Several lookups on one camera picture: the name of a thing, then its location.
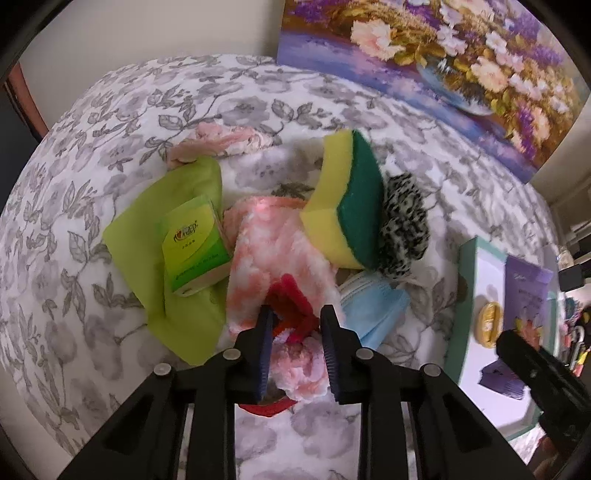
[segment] pink towel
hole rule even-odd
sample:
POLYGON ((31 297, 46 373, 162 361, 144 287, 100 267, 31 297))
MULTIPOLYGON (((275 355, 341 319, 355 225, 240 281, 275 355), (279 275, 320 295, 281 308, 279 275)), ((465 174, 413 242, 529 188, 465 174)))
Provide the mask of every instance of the pink towel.
MULTIPOLYGON (((226 318, 230 334, 251 328, 271 285, 292 275, 314 315, 325 304, 342 319, 336 269, 309 242, 300 220, 305 201, 283 197, 249 197, 227 210, 223 227, 235 245, 228 284, 226 318)), ((294 329, 273 342, 269 377, 293 400, 325 395, 329 382, 322 340, 317 332, 302 342, 286 343, 294 329)))
POLYGON ((254 153, 270 147, 273 137, 252 127, 227 127, 212 122, 201 122, 189 137, 171 147, 167 153, 169 170, 194 162, 199 155, 224 157, 254 153))

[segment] pink flower fabric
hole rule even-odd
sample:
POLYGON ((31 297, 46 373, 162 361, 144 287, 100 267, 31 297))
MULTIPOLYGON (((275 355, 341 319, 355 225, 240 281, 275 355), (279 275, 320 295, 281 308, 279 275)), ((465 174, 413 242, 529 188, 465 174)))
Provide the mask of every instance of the pink flower fabric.
POLYGON ((167 165, 173 170, 185 163, 194 162, 199 155, 221 157, 254 153, 272 144, 271 136, 252 127, 227 127, 201 122, 188 138, 169 149, 167 165))

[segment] bed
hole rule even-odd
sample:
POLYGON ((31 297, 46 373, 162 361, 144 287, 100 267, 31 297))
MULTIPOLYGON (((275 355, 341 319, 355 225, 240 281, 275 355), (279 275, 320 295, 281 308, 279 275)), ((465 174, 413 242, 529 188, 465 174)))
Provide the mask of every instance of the bed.
MULTIPOLYGON (((544 247, 557 251, 550 211, 530 185, 442 122, 374 90, 269 57, 170 57, 109 72, 52 127, 0 217, 0 361, 70 455, 154 365, 183 367, 145 327, 101 236, 165 174, 166 149, 199 121, 254 127, 287 152, 255 165, 221 160, 226 206, 250 194, 309 197, 319 138, 339 128, 371 140, 384 173, 416 176, 431 241, 404 282, 410 308, 379 348, 397 364, 443 363, 462 243, 480 235, 537 264, 544 247)), ((534 429, 512 445, 527 461, 539 436, 534 429)), ((271 419, 236 411, 241 480, 353 480, 358 445, 359 408, 330 395, 271 419)))

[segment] canvas painting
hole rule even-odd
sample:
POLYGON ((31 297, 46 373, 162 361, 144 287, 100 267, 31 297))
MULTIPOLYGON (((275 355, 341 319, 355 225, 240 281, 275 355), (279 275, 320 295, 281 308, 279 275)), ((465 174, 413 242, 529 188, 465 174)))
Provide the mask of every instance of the canvas painting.
POLYGON ((524 183, 589 95, 555 36, 517 0, 286 0, 277 60, 404 100, 524 183))

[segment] lime green napkin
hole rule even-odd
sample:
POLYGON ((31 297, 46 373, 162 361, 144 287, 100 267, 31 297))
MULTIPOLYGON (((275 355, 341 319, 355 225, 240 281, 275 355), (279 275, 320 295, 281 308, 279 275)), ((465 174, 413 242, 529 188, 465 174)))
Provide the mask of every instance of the lime green napkin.
POLYGON ((158 223, 170 210, 200 194, 209 197, 220 213, 222 175, 211 157, 168 172, 103 233, 115 265, 146 309, 148 328, 190 365, 200 365, 213 354, 226 322, 228 281, 190 297, 174 295, 164 280, 158 223))

